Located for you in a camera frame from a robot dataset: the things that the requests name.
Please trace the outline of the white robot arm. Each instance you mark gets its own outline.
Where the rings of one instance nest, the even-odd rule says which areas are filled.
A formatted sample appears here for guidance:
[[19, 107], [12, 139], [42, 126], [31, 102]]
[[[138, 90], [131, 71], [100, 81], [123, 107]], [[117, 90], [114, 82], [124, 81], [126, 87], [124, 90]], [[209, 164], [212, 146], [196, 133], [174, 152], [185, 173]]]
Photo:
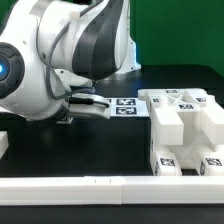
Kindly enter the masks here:
[[27, 120], [110, 117], [95, 87], [68, 84], [56, 71], [93, 82], [117, 72], [128, 45], [129, 0], [18, 0], [0, 31], [0, 107]]

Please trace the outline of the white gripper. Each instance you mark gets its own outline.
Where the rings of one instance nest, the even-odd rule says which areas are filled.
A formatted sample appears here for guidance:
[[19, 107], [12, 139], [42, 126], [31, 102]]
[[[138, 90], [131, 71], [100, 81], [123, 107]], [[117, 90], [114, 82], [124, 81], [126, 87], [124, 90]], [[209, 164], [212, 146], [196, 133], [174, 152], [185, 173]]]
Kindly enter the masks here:
[[68, 112], [58, 124], [70, 124], [76, 119], [109, 119], [110, 101], [95, 94], [76, 93], [68, 98]]

